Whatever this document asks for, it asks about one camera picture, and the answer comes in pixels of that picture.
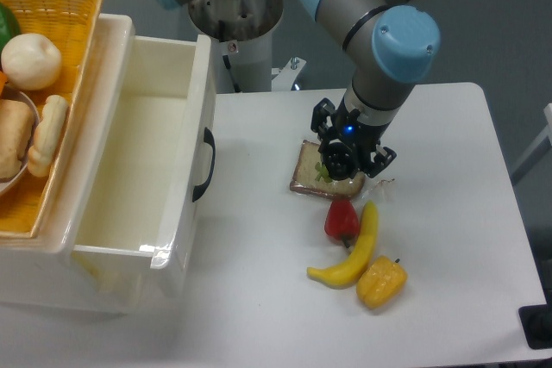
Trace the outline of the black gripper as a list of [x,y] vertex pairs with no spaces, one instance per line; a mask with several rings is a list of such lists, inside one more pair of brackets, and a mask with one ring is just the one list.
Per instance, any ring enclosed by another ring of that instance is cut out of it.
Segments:
[[352,150],[358,169],[375,178],[396,159],[396,153],[389,147],[378,146],[382,127],[367,125],[361,117],[358,109],[348,111],[345,103],[340,103],[336,110],[328,98],[323,98],[312,110],[310,130],[321,143],[345,144]]

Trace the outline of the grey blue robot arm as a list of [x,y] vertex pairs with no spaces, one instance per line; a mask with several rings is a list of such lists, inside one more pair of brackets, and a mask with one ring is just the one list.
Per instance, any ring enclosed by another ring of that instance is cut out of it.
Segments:
[[[222,80],[234,92],[272,83],[272,33],[283,0],[157,0],[186,7],[196,30],[220,48]],[[411,0],[299,0],[354,62],[340,103],[315,106],[311,130],[322,165],[334,180],[375,177],[396,157],[380,140],[413,87],[428,73],[441,44],[439,28]]]

